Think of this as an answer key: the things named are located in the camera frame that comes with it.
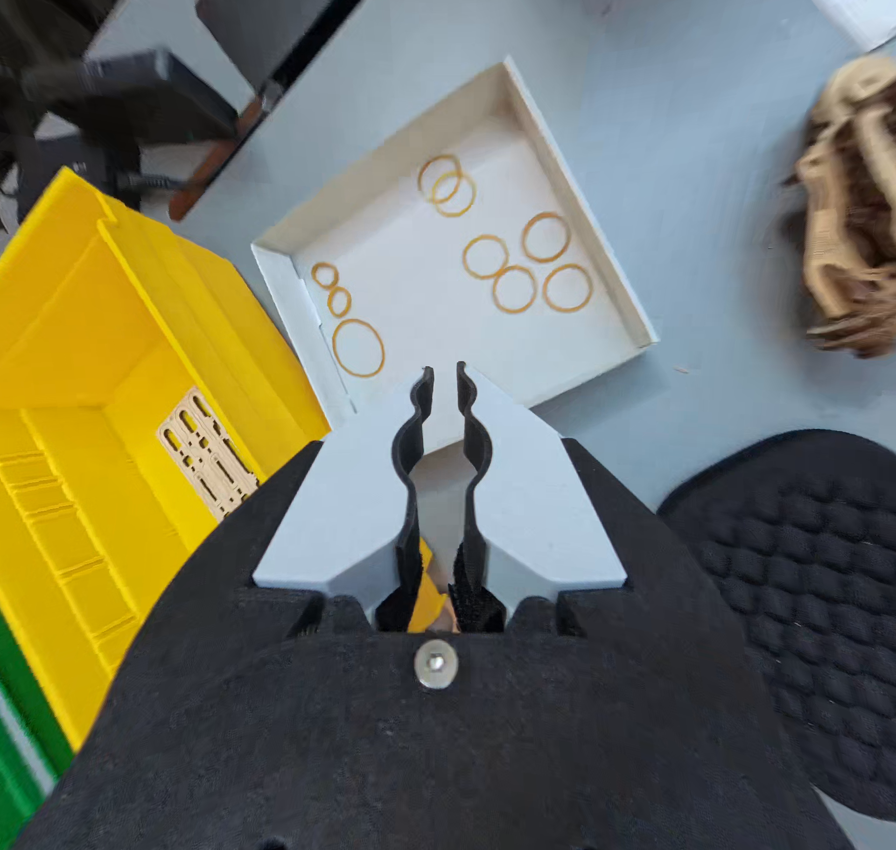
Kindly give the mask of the black quilted cushion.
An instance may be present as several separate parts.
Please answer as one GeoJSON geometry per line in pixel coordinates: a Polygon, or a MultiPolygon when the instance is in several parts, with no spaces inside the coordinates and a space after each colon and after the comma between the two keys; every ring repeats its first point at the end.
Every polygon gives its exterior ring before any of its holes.
{"type": "Polygon", "coordinates": [[[812,784],[895,817],[895,454],[846,432],[759,441],[657,515],[738,619],[812,784]]]}

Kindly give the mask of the dark flat panel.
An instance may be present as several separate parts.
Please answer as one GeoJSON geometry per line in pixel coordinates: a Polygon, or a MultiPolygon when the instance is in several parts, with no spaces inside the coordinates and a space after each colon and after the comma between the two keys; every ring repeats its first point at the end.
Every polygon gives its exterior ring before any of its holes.
{"type": "Polygon", "coordinates": [[[363,0],[196,0],[196,14],[252,90],[288,89],[363,0]]]}

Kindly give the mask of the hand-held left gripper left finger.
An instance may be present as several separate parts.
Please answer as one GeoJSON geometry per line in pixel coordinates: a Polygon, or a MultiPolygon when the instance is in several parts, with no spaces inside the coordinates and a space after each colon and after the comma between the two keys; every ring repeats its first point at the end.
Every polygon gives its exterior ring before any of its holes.
{"type": "Polygon", "coordinates": [[[331,431],[252,574],[258,587],[349,597],[408,632],[423,575],[418,495],[434,395],[424,366],[331,431]]]}

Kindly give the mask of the yellow plastic bin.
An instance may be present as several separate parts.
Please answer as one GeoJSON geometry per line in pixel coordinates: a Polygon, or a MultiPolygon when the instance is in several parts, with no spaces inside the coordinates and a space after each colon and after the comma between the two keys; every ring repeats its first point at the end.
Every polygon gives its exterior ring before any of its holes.
{"type": "Polygon", "coordinates": [[[74,752],[218,522],[156,431],[192,387],[261,483],[329,425],[237,269],[63,167],[1,261],[2,615],[74,752]]]}

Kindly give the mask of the group of rubber bands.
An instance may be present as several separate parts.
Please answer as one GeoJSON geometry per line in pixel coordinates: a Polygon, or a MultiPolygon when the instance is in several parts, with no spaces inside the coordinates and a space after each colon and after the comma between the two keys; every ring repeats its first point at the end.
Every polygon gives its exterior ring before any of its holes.
{"type": "MultiPolygon", "coordinates": [[[[425,162],[420,168],[418,186],[420,194],[442,217],[462,217],[476,203],[475,181],[463,171],[461,162],[452,153],[443,153],[425,162]]],[[[573,229],[566,218],[557,211],[544,210],[533,215],[521,230],[520,249],[529,262],[546,266],[562,259],[566,255],[566,251],[569,249],[573,239],[573,229]],[[537,225],[542,223],[556,223],[565,233],[563,244],[555,252],[547,256],[538,256],[529,247],[530,233],[537,225]]],[[[461,264],[465,274],[471,279],[490,283],[492,302],[504,314],[522,314],[526,312],[535,304],[538,296],[542,296],[545,304],[553,311],[560,314],[572,314],[587,307],[594,293],[594,283],[591,275],[579,263],[562,263],[546,274],[543,280],[538,280],[537,275],[532,272],[528,265],[511,261],[510,249],[506,240],[494,234],[480,234],[471,238],[462,251],[461,264]],[[492,272],[476,271],[469,264],[470,251],[482,245],[485,245],[488,249],[495,248],[502,255],[501,262],[497,264],[497,267],[492,272]],[[583,275],[587,291],[577,305],[561,307],[551,300],[549,286],[555,275],[569,271],[583,275]],[[527,301],[522,301],[522,284],[516,279],[512,279],[512,306],[510,307],[504,304],[499,286],[503,278],[515,273],[520,273],[530,282],[531,294],[527,301]]],[[[374,378],[385,367],[385,344],[380,334],[370,323],[363,319],[350,317],[352,295],[347,288],[340,284],[338,268],[330,262],[316,262],[309,271],[309,278],[314,284],[328,292],[327,309],[332,318],[337,321],[337,326],[333,329],[330,342],[334,360],[351,377],[364,380],[374,378]],[[380,361],[375,370],[360,373],[349,368],[342,361],[338,348],[339,337],[342,329],[351,325],[359,325],[368,330],[375,338],[380,352],[380,361]]]]}

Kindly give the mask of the green plastic crate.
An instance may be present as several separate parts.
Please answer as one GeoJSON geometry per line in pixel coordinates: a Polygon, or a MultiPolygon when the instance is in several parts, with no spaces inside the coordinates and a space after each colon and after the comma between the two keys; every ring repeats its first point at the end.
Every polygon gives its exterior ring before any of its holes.
{"type": "Polygon", "coordinates": [[[1,620],[1,847],[10,848],[73,760],[5,619],[1,620]]]}

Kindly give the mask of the black office chair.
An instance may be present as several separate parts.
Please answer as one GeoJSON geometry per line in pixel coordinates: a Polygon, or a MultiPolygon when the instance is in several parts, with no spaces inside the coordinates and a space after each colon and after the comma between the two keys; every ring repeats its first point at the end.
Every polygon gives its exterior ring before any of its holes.
{"type": "Polygon", "coordinates": [[[17,166],[22,224],[68,167],[140,211],[145,195],[188,182],[142,172],[140,151],[235,139],[238,113],[168,49],[1,72],[2,179],[17,166]]]}

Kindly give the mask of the laser-cut wooden parts sheet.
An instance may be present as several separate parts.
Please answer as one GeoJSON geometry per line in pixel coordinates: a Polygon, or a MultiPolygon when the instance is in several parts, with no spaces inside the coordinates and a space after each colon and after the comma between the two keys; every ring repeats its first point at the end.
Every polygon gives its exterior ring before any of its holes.
{"type": "Polygon", "coordinates": [[[261,484],[197,387],[185,393],[156,434],[217,522],[226,520],[261,484]]]}

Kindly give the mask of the wooden model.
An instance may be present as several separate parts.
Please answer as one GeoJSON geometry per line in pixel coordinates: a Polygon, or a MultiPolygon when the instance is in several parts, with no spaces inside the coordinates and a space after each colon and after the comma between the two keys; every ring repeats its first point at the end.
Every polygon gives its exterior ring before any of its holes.
{"type": "Polygon", "coordinates": [[[837,70],[808,115],[785,184],[805,191],[802,280],[824,351],[872,359],[895,343],[895,65],[870,54],[837,70]]]}

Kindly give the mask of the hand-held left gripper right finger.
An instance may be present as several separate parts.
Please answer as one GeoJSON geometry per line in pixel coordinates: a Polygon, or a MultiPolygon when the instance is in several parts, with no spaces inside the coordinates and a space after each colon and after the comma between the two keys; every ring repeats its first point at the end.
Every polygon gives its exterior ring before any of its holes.
{"type": "Polygon", "coordinates": [[[502,632],[529,598],[618,589],[627,574],[562,436],[476,368],[456,366],[475,470],[454,561],[461,632],[502,632]]]}

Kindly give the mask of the white cardboard tray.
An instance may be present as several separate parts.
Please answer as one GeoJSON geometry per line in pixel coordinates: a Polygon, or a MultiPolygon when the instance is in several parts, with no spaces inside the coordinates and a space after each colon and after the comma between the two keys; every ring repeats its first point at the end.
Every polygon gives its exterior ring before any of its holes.
{"type": "MultiPolygon", "coordinates": [[[[564,235],[556,223],[539,224],[529,247],[550,255],[564,235]]],[[[426,453],[462,438],[458,362],[533,408],[658,342],[511,58],[479,72],[299,203],[252,243],[252,252],[331,430],[410,374],[433,367],[426,453]],[[476,203],[459,218],[442,217],[419,191],[421,166],[443,153],[457,156],[476,184],[476,203]],[[561,213],[574,239],[562,259],[541,266],[524,257],[520,240],[544,210],[561,213]],[[490,283],[471,279],[461,264],[467,242],[486,233],[506,240],[511,261],[528,265],[538,280],[562,263],[582,265],[594,285],[587,307],[560,314],[538,296],[522,314],[500,312],[490,283]],[[328,292],[309,278],[316,262],[338,268],[352,295],[350,317],[370,323],[384,341],[385,367],[372,379],[351,377],[334,360],[337,321],[328,292]]],[[[586,291],[583,275],[572,271],[549,286],[561,307],[577,305],[586,291]]],[[[359,325],[342,329],[338,348],[360,373],[380,361],[375,338],[359,325]]]]}

